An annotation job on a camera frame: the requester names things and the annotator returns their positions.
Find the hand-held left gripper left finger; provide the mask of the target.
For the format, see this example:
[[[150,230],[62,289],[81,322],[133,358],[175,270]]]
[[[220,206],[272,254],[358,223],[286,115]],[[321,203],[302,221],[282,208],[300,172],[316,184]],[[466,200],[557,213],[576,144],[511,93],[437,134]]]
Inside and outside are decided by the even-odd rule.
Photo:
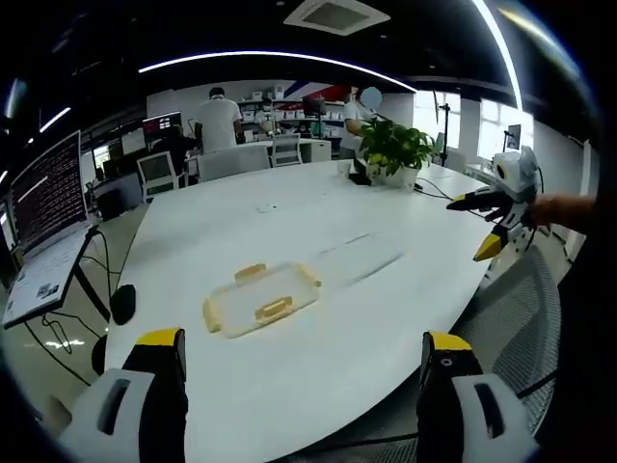
[[[142,335],[78,398],[59,441],[72,462],[183,462],[185,331]]]

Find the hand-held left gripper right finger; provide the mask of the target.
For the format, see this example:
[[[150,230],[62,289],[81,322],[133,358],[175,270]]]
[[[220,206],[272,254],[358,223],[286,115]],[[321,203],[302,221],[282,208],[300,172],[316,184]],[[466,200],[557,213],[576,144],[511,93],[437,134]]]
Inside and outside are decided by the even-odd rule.
[[[538,460],[523,403],[501,378],[483,371],[465,340],[425,332],[419,386],[418,462]]]

